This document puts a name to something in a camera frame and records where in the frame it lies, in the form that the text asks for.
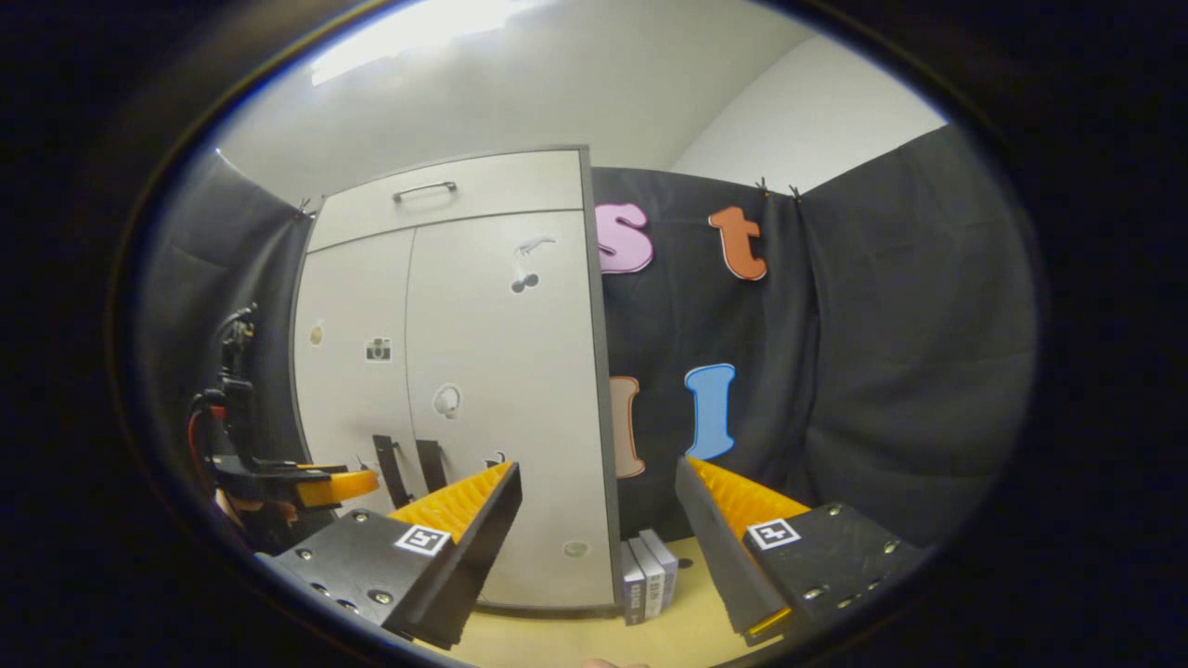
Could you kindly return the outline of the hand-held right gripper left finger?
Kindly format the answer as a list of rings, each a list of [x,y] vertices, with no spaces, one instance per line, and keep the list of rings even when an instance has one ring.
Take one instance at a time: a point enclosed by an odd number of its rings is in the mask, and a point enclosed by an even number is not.
[[[450,650],[522,508],[505,461],[391,513],[356,508],[263,565],[326,606]]]

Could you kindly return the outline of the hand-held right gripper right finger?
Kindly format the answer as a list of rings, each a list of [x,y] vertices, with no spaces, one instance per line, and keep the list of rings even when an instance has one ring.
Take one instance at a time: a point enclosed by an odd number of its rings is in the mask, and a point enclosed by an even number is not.
[[[807,508],[701,459],[680,460],[675,494],[747,644],[803,644],[848,626],[924,560],[857,508]]]

